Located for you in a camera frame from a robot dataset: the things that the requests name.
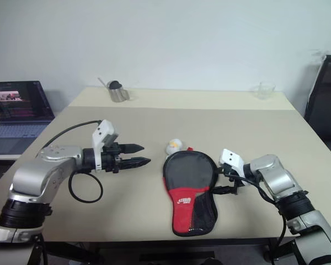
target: white wall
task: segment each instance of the white wall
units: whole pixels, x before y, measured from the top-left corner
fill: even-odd
[[[331,0],[0,0],[0,81],[40,80],[55,110],[85,86],[249,90],[302,111]]]

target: ping pong paddle case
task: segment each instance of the ping pong paddle case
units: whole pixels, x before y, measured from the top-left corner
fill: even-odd
[[[217,220],[211,193],[218,173],[214,161],[197,151],[179,151],[163,166],[165,187],[173,202],[173,232],[178,236],[209,233]]]

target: black cable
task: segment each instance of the black cable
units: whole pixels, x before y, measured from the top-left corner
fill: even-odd
[[[239,177],[239,176],[236,176],[236,175],[230,175],[230,174],[224,174],[226,177],[230,177],[230,178],[233,178],[233,179],[236,179],[238,181],[245,181],[245,182],[248,182],[250,183],[251,185],[255,186],[258,191],[259,191],[259,194],[261,195],[261,197],[268,203],[271,203],[271,204],[274,204],[275,205],[275,201],[272,200],[270,197],[268,197],[268,195],[265,193],[265,191],[260,187],[260,185],[258,183],[255,183],[253,181],[250,181],[246,178],[242,178],[242,177]]]
[[[48,265],[48,254],[46,252],[45,242],[42,234],[38,235],[40,240],[40,245],[42,246],[42,255],[43,255],[43,265]]]
[[[271,264],[272,265],[275,265],[275,261],[274,261],[274,254],[276,253],[278,247],[280,246],[282,240],[283,240],[283,237],[285,236],[286,234],[286,229],[287,229],[287,223],[286,223],[286,219],[284,218],[284,216],[282,215],[282,219],[283,219],[283,229],[282,229],[282,233],[280,235],[280,237],[278,238],[278,241],[275,245],[275,248],[274,250],[272,251],[271,253]]]
[[[55,135],[52,139],[50,139],[44,146],[44,147],[47,147],[49,146],[52,142],[54,142],[57,138],[59,138],[61,135],[63,135],[64,133],[67,133],[68,131],[71,131],[72,129],[75,129],[77,127],[81,127],[81,126],[85,126],[85,125],[88,125],[88,124],[92,124],[92,123],[98,123],[100,124],[102,121],[101,120],[91,120],[91,121],[86,121],[85,123],[80,123],[80,124],[76,124],[74,126],[71,126],[67,129],[65,129],[64,131],[58,133],[57,135]]]
[[[75,193],[73,192],[73,190],[72,190],[72,179],[73,179],[73,176],[74,176],[76,173],[78,173],[78,170],[72,171],[72,173],[70,174],[70,177],[68,178],[68,190],[69,190],[71,196],[72,196],[75,200],[77,200],[77,201],[79,201],[79,202],[81,202],[81,203],[95,203],[95,202],[99,201],[99,200],[101,199],[101,197],[103,196],[103,186],[102,186],[101,182],[99,181],[99,179],[98,179],[96,176],[92,175],[91,173],[85,173],[85,172],[82,172],[81,174],[89,175],[89,176],[91,176],[92,178],[94,178],[95,181],[97,181],[97,183],[98,183],[98,185],[99,185],[99,187],[100,187],[100,195],[99,195],[99,197],[98,197],[96,200],[83,200],[83,199],[81,199],[81,198],[79,198],[79,197],[76,196],[76,194],[75,194]]]

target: robotic arm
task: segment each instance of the robotic arm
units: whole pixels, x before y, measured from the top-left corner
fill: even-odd
[[[48,146],[36,158],[23,164],[13,177],[8,199],[0,215],[0,243],[29,243],[41,235],[45,216],[51,215],[50,203],[60,184],[75,173],[93,169],[113,171],[135,168],[150,159],[122,160],[120,153],[143,149],[136,144],[119,145],[112,124],[103,120],[93,133],[93,148]]]
[[[240,177],[252,182],[264,182],[275,206],[287,220],[293,235],[293,252],[300,264],[331,264],[331,226],[320,211],[315,210],[307,192],[292,174],[283,168],[275,155],[266,155],[244,165],[240,156],[224,150],[220,164],[230,165]]]

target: laptop screen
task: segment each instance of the laptop screen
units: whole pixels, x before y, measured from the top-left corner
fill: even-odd
[[[0,82],[0,123],[54,118],[39,81]]]

